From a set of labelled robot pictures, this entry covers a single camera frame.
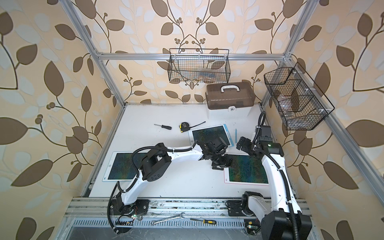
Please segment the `blue writing tablet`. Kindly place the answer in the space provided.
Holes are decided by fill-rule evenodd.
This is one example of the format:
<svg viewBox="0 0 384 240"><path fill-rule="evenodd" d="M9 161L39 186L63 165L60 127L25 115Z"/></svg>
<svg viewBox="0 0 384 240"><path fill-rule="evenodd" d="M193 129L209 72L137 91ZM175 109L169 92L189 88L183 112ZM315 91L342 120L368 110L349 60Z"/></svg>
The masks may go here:
<svg viewBox="0 0 384 240"><path fill-rule="evenodd" d="M130 182L136 175L132 166L133 151L113 152L102 178L103 182Z"/></svg>
<svg viewBox="0 0 384 240"><path fill-rule="evenodd" d="M215 139L223 139L228 147L233 147L234 143L230 136L227 125L216 125L211 127L203 127L188 131L190 142L199 141L201 143L211 142Z"/></svg>

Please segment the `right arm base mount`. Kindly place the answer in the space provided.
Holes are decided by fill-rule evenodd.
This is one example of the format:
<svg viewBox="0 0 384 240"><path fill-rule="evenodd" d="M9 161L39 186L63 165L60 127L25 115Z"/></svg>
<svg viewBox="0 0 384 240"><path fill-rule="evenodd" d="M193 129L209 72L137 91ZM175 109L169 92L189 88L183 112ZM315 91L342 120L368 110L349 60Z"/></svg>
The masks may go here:
<svg viewBox="0 0 384 240"><path fill-rule="evenodd" d="M228 215L231 217L255 217L262 219L271 211L271 206L263 198L249 197L245 204L241 201L227 201Z"/></svg>

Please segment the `silver wrench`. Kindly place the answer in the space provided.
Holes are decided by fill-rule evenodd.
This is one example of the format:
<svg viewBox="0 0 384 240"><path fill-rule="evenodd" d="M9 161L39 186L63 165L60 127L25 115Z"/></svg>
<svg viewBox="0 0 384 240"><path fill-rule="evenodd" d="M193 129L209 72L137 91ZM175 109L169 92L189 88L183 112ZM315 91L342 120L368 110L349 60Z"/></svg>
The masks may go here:
<svg viewBox="0 0 384 240"><path fill-rule="evenodd" d="M185 213L182 212L178 215L175 215L175 216L171 216L171 217L168 217L168 218L163 218L163 219L159 219L159 220L153 220L151 221L151 225L154 226L154 225L157 225L157 224L160 224L160 223L163 223L163 222L167 222L167 221L172 221L172 220L176 220L176 219L184 219Z"/></svg>

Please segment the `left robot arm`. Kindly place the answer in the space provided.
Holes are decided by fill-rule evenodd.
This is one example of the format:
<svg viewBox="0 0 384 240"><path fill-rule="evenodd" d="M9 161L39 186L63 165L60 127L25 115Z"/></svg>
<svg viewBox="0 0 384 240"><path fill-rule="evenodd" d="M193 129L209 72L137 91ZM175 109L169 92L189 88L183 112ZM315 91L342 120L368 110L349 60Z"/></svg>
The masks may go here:
<svg viewBox="0 0 384 240"><path fill-rule="evenodd" d="M218 138L207 143L195 141L185 148L171 148L159 143L135 150L131 157L131 165L135 170L133 180L125 188L121 187L120 182L115 184L108 208L119 213L130 209L148 183L160 179L172 163L209 160L213 170L230 168L233 158L227 154L227 148L225 141Z"/></svg>

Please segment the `brown lid storage box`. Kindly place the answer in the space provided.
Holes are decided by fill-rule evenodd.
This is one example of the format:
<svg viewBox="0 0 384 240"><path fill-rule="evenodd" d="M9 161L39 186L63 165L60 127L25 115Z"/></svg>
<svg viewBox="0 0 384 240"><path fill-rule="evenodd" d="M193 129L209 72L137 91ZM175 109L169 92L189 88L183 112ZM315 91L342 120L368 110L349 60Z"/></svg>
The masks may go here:
<svg viewBox="0 0 384 240"><path fill-rule="evenodd" d="M255 99L251 85L245 82L209 84L206 87L208 119L245 118Z"/></svg>

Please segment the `aluminium frame rail front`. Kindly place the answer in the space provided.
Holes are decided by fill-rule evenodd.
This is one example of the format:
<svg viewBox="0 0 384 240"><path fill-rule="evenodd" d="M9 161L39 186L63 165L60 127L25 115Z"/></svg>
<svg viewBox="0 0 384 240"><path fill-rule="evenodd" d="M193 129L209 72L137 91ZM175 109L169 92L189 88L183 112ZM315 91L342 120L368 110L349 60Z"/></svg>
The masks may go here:
<svg viewBox="0 0 384 240"><path fill-rule="evenodd" d="M149 200L149 210L145 218L165 218L185 213L186 218L255 218L255 217L231 217L228 215L227 201L241 201L240 198L139 198L138 200ZM68 206L65 217L106 217L114 216L108 210L108 198L74 198Z"/></svg>

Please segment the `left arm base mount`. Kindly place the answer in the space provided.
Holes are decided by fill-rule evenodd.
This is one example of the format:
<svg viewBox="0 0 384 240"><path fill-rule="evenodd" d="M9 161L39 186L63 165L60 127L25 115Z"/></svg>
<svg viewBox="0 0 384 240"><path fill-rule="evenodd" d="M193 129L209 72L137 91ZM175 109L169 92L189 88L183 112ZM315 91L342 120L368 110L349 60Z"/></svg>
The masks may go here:
<svg viewBox="0 0 384 240"><path fill-rule="evenodd" d="M112 215L145 215L149 210L149 200L136 200L133 204L124 205L121 199L112 199L108 210Z"/></svg>

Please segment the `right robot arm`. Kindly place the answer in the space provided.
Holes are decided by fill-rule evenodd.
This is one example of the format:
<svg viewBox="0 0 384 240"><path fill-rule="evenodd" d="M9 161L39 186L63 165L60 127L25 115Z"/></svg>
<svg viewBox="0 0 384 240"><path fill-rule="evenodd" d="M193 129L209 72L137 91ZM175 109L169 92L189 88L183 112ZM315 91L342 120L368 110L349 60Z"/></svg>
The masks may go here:
<svg viewBox="0 0 384 240"><path fill-rule="evenodd" d="M261 161L271 192L271 208L268 210L264 206L261 194L246 192L243 212L257 217L264 240L305 240L312 230L312 221L303 214L294 197L282 146L273 141L271 128L265 125L265 120L266 112L263 111L254 138L241 137L237 149Z"/></svg>

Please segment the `black handled screwdriver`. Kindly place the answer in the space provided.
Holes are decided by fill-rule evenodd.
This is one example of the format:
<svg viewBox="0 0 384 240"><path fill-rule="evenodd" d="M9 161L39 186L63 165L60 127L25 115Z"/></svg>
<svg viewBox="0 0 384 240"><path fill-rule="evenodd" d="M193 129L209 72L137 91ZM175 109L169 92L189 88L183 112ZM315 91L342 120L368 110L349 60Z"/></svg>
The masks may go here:
<svg viewBox="0 0 384 240"><path fill-rule="evenodd" d="M162 129L166 129L166 130L172 130L172 127L171 127L171 126L158 125L158 124L155 124L155 126L160 127L160 128L162 128Z"/></svg>

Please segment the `pink writing tablet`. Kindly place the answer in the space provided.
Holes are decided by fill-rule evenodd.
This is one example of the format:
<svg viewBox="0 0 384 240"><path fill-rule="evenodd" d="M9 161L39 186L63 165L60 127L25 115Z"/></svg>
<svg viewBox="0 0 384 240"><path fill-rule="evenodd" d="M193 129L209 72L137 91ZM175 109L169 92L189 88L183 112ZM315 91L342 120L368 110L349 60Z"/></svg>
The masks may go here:
<svg viewBox="0 0 384 240"><path fill-rule="evenodd" d="M267 186L268 178L261 160L248 155L228 155L232 160L229 168L224 169L226 184Z"/></svg>

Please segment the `black yellow tape measure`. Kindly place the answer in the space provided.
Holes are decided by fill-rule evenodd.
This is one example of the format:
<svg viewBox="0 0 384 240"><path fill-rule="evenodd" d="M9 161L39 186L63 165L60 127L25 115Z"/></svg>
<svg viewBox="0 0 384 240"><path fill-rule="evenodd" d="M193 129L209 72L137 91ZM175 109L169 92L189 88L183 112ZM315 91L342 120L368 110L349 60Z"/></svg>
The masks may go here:
<svg viewBox="0 0 384 240"><path fill-rule="evenodd" d="M194 126L191 126L189 123L187 122L182 122L180 125L179 125L179 128L180 128L180 131L181 133L184 133L184 132L188 132L190 129L194 128L194 127L197 127L199 125L202 125L204 124L204 122L200 123L200 124L197 124L197 125L194 125Z"/></svg>

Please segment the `yellow black screwdriver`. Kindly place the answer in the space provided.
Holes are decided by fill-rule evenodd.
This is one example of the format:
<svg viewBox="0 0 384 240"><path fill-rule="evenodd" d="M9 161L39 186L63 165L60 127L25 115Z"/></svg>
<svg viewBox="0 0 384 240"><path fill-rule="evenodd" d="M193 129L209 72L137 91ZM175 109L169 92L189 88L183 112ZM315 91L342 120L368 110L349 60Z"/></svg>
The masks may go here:
<svg viewBox="0 0 384 240"><path fill-rule="evenodd" d="M209 224L209 225L216 225L217 224L217 221L215 221L215 220L194 219L194 218L190 218L190 220L195 221L195 222L201 222L203 224Z"/></svg>

